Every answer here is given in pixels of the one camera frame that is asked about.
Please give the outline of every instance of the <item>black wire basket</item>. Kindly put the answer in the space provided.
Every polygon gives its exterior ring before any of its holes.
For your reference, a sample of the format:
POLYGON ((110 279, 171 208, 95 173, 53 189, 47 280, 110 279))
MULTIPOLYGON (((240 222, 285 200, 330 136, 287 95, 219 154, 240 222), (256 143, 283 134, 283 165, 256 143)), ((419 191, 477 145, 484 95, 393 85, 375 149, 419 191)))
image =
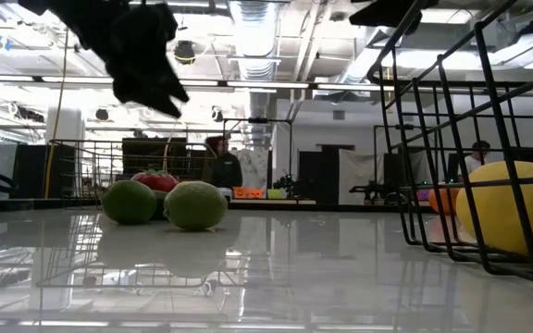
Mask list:
MULTIPOLYGON (((519 137, 519 128, 524 126, 527 119, 533 119, 533 115, 516 115, 512 100, 522 95, 533 95, 533 81, 530 82, 509 82, 496 81, 493 76, 487 44, 483 31, 491 22, 496 21, 506 10, 514 5, 515 0, 507 0, 497 9, 492 11, 484 19, 474 24, 474 29, 470 31, 462 40, 454 44, 444 54, 438 55, 433 66, 424 70, 420 75, 411 80, 401 80, 398 77, 396 47, 397 42, 414 21, 420 10, 425 6, 427 0, 415 0, 412 7, 405 15, 403 21, 396 31, 389 38, 388 42, 381 50, 376 63, 367 73, 367 78, 380 85, 382 116, 386 134, 386 144, 388 153, 398 152, 403 156, 404 172, 406 182, 403 185, 396 185, 396 191, 403 193, 412 199, 413 204, 403 204, 399 201, 401 219, 403 225, 403 235, 405 241, 410 245, 422 246, 431 253, 447 253, 454 262, 473 262, 481 264, 485 271, 498 276, 517 276, 533 281, 533 230, 530 226, 528 209, 522 192, 522 186, 533 184, 533 178, 523 178, 518 175, 516 162, 519 158, 519 151, 523 148, 519 137), (462 48, 471 40, 476 39, 478 57, 484 75, 483 81, 462 81, 449 80, 448 74, 443 66, 443 61, 453 53, 462 48), (391 76, 384 79, 382 60, 390 55, 392 57, 391 76), (429 80, 429 74, 437 70, 439 80, 429 80), (393 89, 393 98, 385 100, 384 89, 393 89), (415 99, 415 112, 404 110, 402 99, 409 93, 415 99), (434 111, 425 112, 421 102, 421 95, 430 93, 433 96, 432 107, 434 111), (465 93, 470 96, 470 106, 465 112, 456 114, 452 98, 456 93, 465 93), (489 100, 486 103, 478 104, 479 95, 487 95, 489 100), (445 101, 444 112, 440 111, 441 98, 445 101), (504 114, 502 104, 507 104, 509 113, 504 114), (395 110, 398 118, 398 128, 400 129, 400 142, 392 142, 390 130, 392 124, 389 123, 389 110, 395 110), (416 117, 420 125, 420 132, 413 135, 405 130, 408 126, 406 121, 409 117, 416 117), (492 180, 482 182, 471 182, 468 177, 465 163, 465 155, 470 153, 470 149, 463 146, 458 123, 465 119, 472 120, 475 139, 480 141, 482 133, 479 131, 478 121, 483 117, 494 119, 494 127, 501 144, 500 149, 491 149, 503 155, 506 165, 508 179, 492 180), (513 143, 510 142, 510 134, 513 133, 513 143), (452 137, 453 147, 444 143, 452 137), (417 141, 422 141, 423 146, 416 145, 417 141), (410 161, 410 154, 413 150, 424 151, 429 168, 430 183, 415 182, 413 166, 410 161), (453 179, 448 175, 447 153, 456 153, 457 163, 462 170, 460 180, 453 179), (527 247, 527 254, 510 253, 490 247, 485 242, 483 229, 479 223, 477 203, 473 189, 488 186, 509 186, 513 192, 515 208, 519 215, 519 223, 523 238, 527 247), (476 235, 476 242, 465 240, 462 233, 458 232, 458 220, 455 216, 443 214, 440 191, 450 189, 463 189, 458 195, 465 195, 472 218, 472 225, 476 235), (423 203, 417 199, 417 193, 422 190, 433 191, 438 200, 440 213, 440 226, 442 238, 432 240, 428 236, 426 228, 427 216, 421 213, 423 203)), ((447 195, 447 204, 453 207, 451 195, 447 195)))

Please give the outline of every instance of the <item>pipe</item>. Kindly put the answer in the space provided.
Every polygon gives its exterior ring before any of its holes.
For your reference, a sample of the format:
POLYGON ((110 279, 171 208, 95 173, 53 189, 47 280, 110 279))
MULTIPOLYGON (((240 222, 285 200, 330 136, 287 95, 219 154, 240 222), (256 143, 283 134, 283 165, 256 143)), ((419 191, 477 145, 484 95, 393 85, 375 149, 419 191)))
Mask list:
POLYGON ((314 35, 314 30, 316 28, 316 20, 318 17, 319 9, 320 9, 320 3, 317 1, 314 1, 308 13, 310 19, 307 21, 307 25, 306 25, 303 36, 301 36, 303 39, 300 44, 300 51, 297 55, 297 60, 295 61, 295 66, 293 68, 293 74, 291 75, 291 80, 298 80, 300 78, 299 76, 300 70, 302 69, 302 64, 304 63, 305 54, 307 53, 307 48, 310 45, 310 42, 312 41, 312 36, 314 35))
MULTIPOLYGON (((320 18, 320 21, 328 22, 328 20, 330 19, 330 15, 332 15, 332 7, 334 5, 332 5, 331 3, 326 3, 324 4, 324 6, 324 14, 322 14, 322 18, 320 18)), ((318 50, 320 50, 320 44, 322 43, 323 31, 323 28, 320 27, 320 29, 313 32, 314 40, 312 41, 310 53, 308 54, 307 60, 305 62, 304 73, 300 78, 302 81, 307 80, 308 76, 310 75, 310 72, 312 71, 312 66, 314 65, 314 61, 316 60, 316 54, 318 53, 318 50)))
MULTIPOLYGON (((46 130, 45 125, 0 125, 0 130, 46 130)), ((174 133, 221 133, 220 129, 161 129, 161 128, 110 128, 102 126, 86 127, 85 130, 113 130, 113 131, 134 131, 134 130, 151 130, 156 132, 174 132, 174 133)))
MULTIPOLYGON (((236 27, 238 56, 273 57, 276 51, 279 4, 259 1, 231 1, 229 10, 236 27)), ((275 62, 243 60, 238 62, 242 80, 275 79, 275 62)), ((249 92, 249 117, 265 117, 270 94, 249 92)))

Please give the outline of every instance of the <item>green container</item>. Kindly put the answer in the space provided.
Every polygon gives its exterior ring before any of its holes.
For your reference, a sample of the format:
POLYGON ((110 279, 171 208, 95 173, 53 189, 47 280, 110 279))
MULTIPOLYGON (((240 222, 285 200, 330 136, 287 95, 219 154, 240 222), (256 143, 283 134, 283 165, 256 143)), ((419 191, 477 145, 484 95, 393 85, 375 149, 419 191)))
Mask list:
POLYGON ((266 190, 266 197, 268 199, 283 199, 283 193, 281 189, 279 190, 268 189, 266 190))

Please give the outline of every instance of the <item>ceiling beam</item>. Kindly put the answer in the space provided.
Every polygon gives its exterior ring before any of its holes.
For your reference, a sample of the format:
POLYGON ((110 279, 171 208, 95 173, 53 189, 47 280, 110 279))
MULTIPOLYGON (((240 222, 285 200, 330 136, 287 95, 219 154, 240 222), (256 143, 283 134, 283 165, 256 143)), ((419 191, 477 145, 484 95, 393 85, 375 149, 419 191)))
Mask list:
POLYGON ((330 19, 330 15, 332 14, 332 7, 334 5, 330 4, 329 2, 325 2, 324 6, 324 13, 322 14, 322 18, 320 19, 320 27, 318 27, 319 29, 314 32, 314 40, 312 41, 310 54, 307 57, 307 61, 305 62, 304 73, 300 78, 301 81, 307 80, 307 77, 312 71, 312 66, 314 65, 314 61, 316 60, 316 54, 320 49, 320 43, 322 43, 322 33, 324 32, 324 25, 330 19))
POLYGON ((291 76, 291 80, 299 79, 300 70, 302 70, 302 65, 304 64, 305 54, 307 52, 307 48, 310 44, 310 41, 312 40, 314 29, 316 28, 316 20, 318 17, 320 6, 321 4, 319 2, 314 1, 312 3, 310 11, 306 14, 308 15, 307 23, 305 24, 305 28, 304 26, 301 27, 301 29, 304 29, 304 33, 301 36, 302 43, 300 44, 300 50, 297 54, 297 60, 295 61, 295 67, 293 68, 293 75, 291 76))

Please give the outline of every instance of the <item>metal frame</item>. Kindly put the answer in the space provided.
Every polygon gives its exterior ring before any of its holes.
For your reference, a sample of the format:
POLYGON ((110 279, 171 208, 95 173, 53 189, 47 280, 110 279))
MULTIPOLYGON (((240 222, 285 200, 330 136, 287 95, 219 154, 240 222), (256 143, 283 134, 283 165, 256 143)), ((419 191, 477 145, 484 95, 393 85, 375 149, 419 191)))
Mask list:
MULTIPOLYGON (((485 271, 492 275, 499 276, 517 276, 520 278, 533 281, 533 232, 530 226, 527 208, 524 202, 524 195, 521 191, 522 184, 533 184, 533 178, 520 179, 517 175, 517 170, 514 163, 514 155, 512 153, 512 144, 510 144, 509 134, 505 124, 505 119, 508 118, 512 122, 514 133, 514 142, 516 147, 520 147, 519 136, 517 132, 516 121, 523 118, 533 118, 533 116, 516 116, 514 114, 511 100, 522 94, 532 92, 533 95, 533 81, 531 82, 496 82, 492 75, 492 68, 489 62, 487 46, 484 40, 483 30, 509 9, 516 0, 507 0, 493 12, 487 15, 481 21, 474 25, 474 29, 470 31, 462 40, 455 43, 444 54, 438 55, 438 60, 431 67, 424 70, 418 77, 412 80, 400 80, 397 74, 397 60, 396 60, 396 43, 403 36, 409 25, 414 21, 420 10, 427 3, 427 0, 415 0, 403 21, 398 26, 396 31, 389 38, 388 42, 381 50, 379 57, 372 68, 367 72, 367 78, 376 84, 380 85, 382 116, 384 122, 384 129, 386 133, 386 142, 389 147, 389 153, 398 147, 403 148, 403 158, 406 171, 407 186, 401 186, 397 190, 414 199, 414 207, 406 207, 399 201, 399 210, 401 212, 401 220, 403 224, 403 235, 405 241, 410 245, 422 246, 426 251, 431 253, 447 253, 448 256, 455 262, 475 262, 481 264, 485 271), (443 68, 442 62, 449 57, 460 47, 468 43, 473 38, 476 38, 479 59, 482 65, 484 74, 484 81, 466 82, 448 80, 448 75, 443 68), (382 59, 388 54, 392 54, 392 78, 390 80, 382 80, 382 59), (437 69, 440 74, 440 80, 425 80, 425 77, 433 70, 437 69), (395 91, 394 99, 386 102, 384 99, 384 87, 390 85, 395 91), (431 88, 434 94, 435 113, 424 113, 421 105, 420 93, 421 87, 431 88), (473 88, 483 88, 482 92, 486 92, 490 101, 482 105, 475 105, 474 96, 479 93, 473 88), (454 90, 468 90, 470 95, 471 108, 463 114, 456 115, 452 105, 451 95, 454 90), (402 96, 406 93, 412 93, 415 96, 416 112, 403 112, 401 103, 402 96), (442 93, 447 114, 440 114, 438 108, 438 94, 442 93), (506 102, 510 109, 510 115, 504 116, 502 113, 501 103, 506 102), (401 131, 401 141, 398 144, 392 145, 390 142, 390 126, 388 124, 387 111, 393 107, 396 110, 399 122, 399 129, 401 131), (479 115, 480 112, 492 109, 491 115, 479 115), (407 137, 404 130, 404 116, 418 116, 421 127, 421 133, 407 137), (432 124, 426 124, 426 117, 434 117, 435 121, 432 124), (501 149, 503 158, 507 165, 509 179, 498 181, 483 181, 471 182, 468 177, 466 165, 464 162, 465 151, 463 148, 460 134, 458 131, 457 122, 463 119, 472 118, 474 121, 475 134, 477 140, 480 138, 478 130, 478 117, 492 117, 495 119, 496 130, 501 142, 501 149), (448 118, 447 121, 442 121, 442 118, 448 118), (444 147, 441 130, 449 128, 452 131, 453 141, 455 147, 444 147), (437 135, 437 140, 432 147, 429 143, 429 134, 437 135), (410 165, 409 155, 406 153, 409 149, 414 148, 412 142, 418 139, 423 139, 424 148, 428 159, 430 174, 432 177, 432 185, 421 185, 414 182, 413 169, 410 165), (439 184, 439 168, 438 155, 440 156, 443 172, 447 173, 447 165, 445 152, 455 151, 458 154, 460 168, 463 170, 463 183, 439 184), (482 229, 478 221, 477 207, 474 202, 473 188, 480 186, 497 186, 507 185, 511 186, 514 200, 516 204, 517 213, 519 214, 521 229, 525 238, 527 246, 527 256, 516 253, 508 253, 502 250, 489 247, 482 234, 482 229), (451 224, 448 226, 447 218, 443 214, 442 202, 440 198, 440 189, 463 188, 463 195, 466 195, 471 211, 473 226, 475 234, 477 235, 477 243, 469 243, 462 241, 457 232, 457 223, 452 216, 451 224), (424 219, 421 215, 420 204, 416 198, 416 192, 419 190, 432 190, 435 192, 439 201, 440 222, 444 241, 432 242, 428 240, 424 219)), ((448 204, 452 203, 452 198, 448 195, 448 204)))
POLYGON ((75 167, 72 172, 60 172, 59 176, 62 179, 70 179, 70 187, 62 187, 61 192, 59 193, 60 198, 63 202, 65 208, 70 207, 90 207, 95 204, 96 208, 98 207, 98 197, 100 194, 100 188, 90 187, 85 188, 81 183, 84 178, 91 178, 92 183, 100 181, 101 179, 108 178, 109 182, 114 182, 115 177, 122 175, 115 173, 113 168, 110 167, 107 171, 99 169, 101 162, 109 162, 110 165, 113 165, 113 162, 122 162, 126 157, 137 160, 137 161, 146 161, 146 162, 162 162, 164 165, 172 162, 182 163, 182 167, 174 168, 170 167, 170 170, 177 170, 175 176, 181 176, 186 180, 198 180, 194 177, 196 173, 202 170, 205 161, 215 159, 217 156, 213 153, 212 150, 208 149, 208 146, 204 143, 195 143, 195 142, 158 142, 151 139, 140 139, 136 142, 129 142, 131 144, 138 144, 142 146, 158 145, 164 144, 166 152, 173 147, 184 147, 187 150, 187 153, 191 150, 191 147, 202 147, 205 151, 208 152, 204 157, 193 157, 193 156, 172 156, 166 154, 165 156, 149 156, 149 155, 136 155, 136 154, 127 154, 124 155, 122 149, 115 148, 115 146, 121 146, 123 141, 96 141, 96 140, 60 140, 55 139, 49 141, 49 144, 54 147, 71 148, 73 150, 72 155, 64 156, 60 153, 52 155, 54 163, 64 163, 64 164, 73 164, 75 167), (82 169, 82 166, 86 162, 92 165, 92 171, 82 169))
MULTIPOLYGON (((223 119, 223 137, 234 131, 234 129, 240 125, 241 122, 249 122, 252 123, 253 120, 251 118, 224 118, 223 119), (226 130, 226 125, 229 121, 236 121, 236 125, 234 125, 230 130, 226 130)), ((293 165, 292 159, 293 159, 293 121, 287 120, 287 119, 266 119, 267 123, 286 123, 289 125, 289 173, 291 173, 291 167, 293 165)))

